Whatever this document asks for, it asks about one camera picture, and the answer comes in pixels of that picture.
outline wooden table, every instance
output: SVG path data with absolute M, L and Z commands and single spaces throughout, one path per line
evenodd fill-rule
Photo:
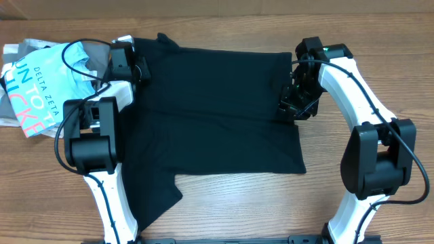
M 249 52 L 293 52 L 302 38 L 345 43 L 365 80 L 399 118 L 418 129 L 416 152 L 434 176 L 434 14 L 147 18 L 0 22 L 0 44 L 23 38 L 111 40 L 166 33 L 181 46 Z M 305 175 L 177 176 L 184 198 L 149 226 L 146 238 L 287 237 L 319 233 L 344 194 L 340 160 L 350 133 L 329 94 L 319 114 L 297 122 Z M 80 243 L 103 238 L 94 199 L 81 177 L 59 166 L 53 140 L 0 129 L 0 243 Z M 414 165 L 392 199 L 423 192 Z M 369 234 L 385 243 L 434 243 L 434 197 L 417 206 L 383 206 Z

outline black t-shirt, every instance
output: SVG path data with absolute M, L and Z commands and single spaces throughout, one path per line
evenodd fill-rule
M 152 76 L 121 113 L 122 177 L 140 230 L 182 198 L 176 174 L 306 172 L 297 126 L 277 116 L 291 53 L 183 48 L 164 34 L 134 41 Z

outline light blue t-shirt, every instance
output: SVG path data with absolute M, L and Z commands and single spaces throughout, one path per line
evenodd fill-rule
M 73 72 L 62 61 L 62 50 L 68 43 L 31 52 L 5 73 L 7 94 L 26 137 L 40 134 L 63 120 L 63 103 L 80 99 L 95 91 L 90 81 Z M 65 52 L 73 68 L 88 72 L 89 56 L 81 43 Z

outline cable clip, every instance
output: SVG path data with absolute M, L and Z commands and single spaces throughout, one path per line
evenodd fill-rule
M 374 210 L 374 211 L 377 211 L 377 208 L 376 208 L 376 207 L 372 207 L 372 204 L 371 204 L 371 203 L 369 204 L 369 206 L 370 206 L 370 209 L 372 209 L 372 210 Z
M 104 183 L 104 181 L 98 183 L 99 188 L 102 188 L 102 183 Z
M 376 113 L 379 113 L 380 109 L 379 108 L 375 108 L 374 111 L 372 111 L 371 115 L 375 115 Z

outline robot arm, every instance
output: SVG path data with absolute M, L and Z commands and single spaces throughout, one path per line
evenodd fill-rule
M 380 114 L 388 121 L 391 122 L 392 118 L 396 116 L 389 111 L 374 95 L 372 90 L 368 87 L 366 82 L 361 77 L 357 69 L 356 62 L 352 58 L 342 57 L 333 58 L 330 60 L 332 64 L 339 65 L 351 72 L 357 80 L 363 85 L 363 88 L 369 94 L 369 97 L 374 102 L 376 108 L 379 109 Z M 372 108 L 368 104 L 365 96 L 360 91 L 359 87 L 354 83 L 352 78 L 347 77 L 346 74 L 340 70 L 328 66 L 321 65 L 319 70 L 318 82 L 333 98 L 342 112 L 345 121 L 348 123 L 350 131 L 355 126 L 362 125 L 362 123 L 369 122 L 372 125 L 381 124 L 380 119 L 372 112 Z
M 344 68 L 354 75 L 373 101 L 378 112 L 389 122 L 406 144 L 414 150 L 416 128 L 408 120 L 398 120 L 385 108 L 361 77 L 352 53 L 343 45 L 324 47 L 318 37 L 303 39 L 296 48 L 299 60 L 322 60 Z M 289 119 L 308 119 L 317 114 L 319 97 L 329 92 L 342 112 L 351 137 L 341 162 L 341 176 L 347 188 L 336 215 L 323 230 L 328 243 L 353 243 L 360 219 L 377 201 L 385 201 L 400 186 L 410 180 L 412 159 L 403 151 L 382 121 L 373 113 L 359 86 L 347 74 L 328 64 L 301 62 L 294 71 L 292 91 L 283 92 L 280 112 Z M 387 152 L 377 152 L 378 145 L 388 146 Z M 366 218 L 358 241 L 374 217 Z M 377 243 L 378 239 L 363 243 Z
M 372 90 L 361 77 L 354 59 L 342 57 L 331 59 L 330 62 L 354 74 L 369 94 L 376 108 L 379 109 L 381 115 L 388 122 L 391 122 L 392 118 L 396 118 L 391 111 L 387 110 L 387 108 L 381 104 L 374 93 L 372 93 Z M 322 64 L 319 70 L 318 82 L 334 99 L 347 121 L 350 130 L 353 130 L 354 127 L 362 125 L 362 123 L 365 122 L 369 122 L 372 125 L 382 123 L 372 112 L 372 108 L 366 101 L 359 87 L 350 77 L 347 77 L 347 75 L 340 70 Z M 335 244 L 353 243 L 355 231 L 357 230 L 357 226 L 363 214 L 370 208 L 371 204 L 377 201 L 385 201 L 388 198 L 389 196 L 380 194 L 359 200 L 355 194 L 346 190 L 336 215 L 328 222 L 330 238 Z M 375 213 L 375 211 L 371 211 L 368 218 L 363 223 L 358 241 L 362 242 L 365 239 L 365 230 Z
M 134 90 L 151 78 L 146 60 L 134 55 L 131 36 L 111 44 L 111 60 L 104 78 L 111 86 L 100 96 L 75 109 L 81 100 L 64 103 L 64 115 L 74 110 L 64 126 L 66 160 L 84 175 L 94 195 L 105 244 L 134 244 L 138 223 L 131 213 L 122 181 L 123 142 L 119 112 L 131 104 Z M 82 133 L 82 129 L 91 129 Z

